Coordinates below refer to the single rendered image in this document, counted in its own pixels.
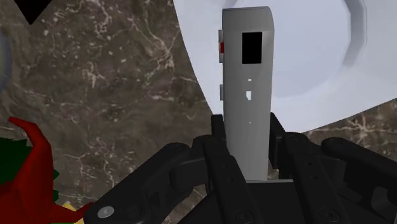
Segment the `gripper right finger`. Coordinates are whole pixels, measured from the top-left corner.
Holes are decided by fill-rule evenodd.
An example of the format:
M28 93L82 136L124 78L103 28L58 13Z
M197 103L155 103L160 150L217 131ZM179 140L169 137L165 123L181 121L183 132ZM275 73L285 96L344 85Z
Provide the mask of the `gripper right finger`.
M274 114L269 160L293 180L305 224L397 224L397 162L341 137L315 144Z

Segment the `red and green toy figure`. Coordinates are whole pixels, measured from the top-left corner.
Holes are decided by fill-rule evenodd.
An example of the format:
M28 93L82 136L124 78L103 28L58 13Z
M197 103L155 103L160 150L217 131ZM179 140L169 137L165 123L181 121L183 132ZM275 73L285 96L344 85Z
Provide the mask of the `red and green toy figure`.
M25 141L0 138L0 224L75 223L93 204L73 211L55 203L52 148L40 128L32 122L10 117L29 137Z

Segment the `white plate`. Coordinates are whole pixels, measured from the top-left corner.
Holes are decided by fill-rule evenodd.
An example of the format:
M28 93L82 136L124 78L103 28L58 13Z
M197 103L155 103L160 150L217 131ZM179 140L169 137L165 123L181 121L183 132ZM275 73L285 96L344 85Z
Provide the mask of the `white plate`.
M275 27L272 111L305 132L397 98L397 0L173 0L193 71L222 113L226 8L267 6Z

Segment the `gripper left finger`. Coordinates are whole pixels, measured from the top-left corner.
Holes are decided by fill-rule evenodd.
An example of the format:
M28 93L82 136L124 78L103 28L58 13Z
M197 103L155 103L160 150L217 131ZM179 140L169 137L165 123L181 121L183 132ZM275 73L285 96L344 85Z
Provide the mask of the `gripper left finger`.
M246 180L226 147L221 115L211 117L211 134L191 146L169 143L97 200L85 224L162 224L193 191L206 197L179 224L264 224Z

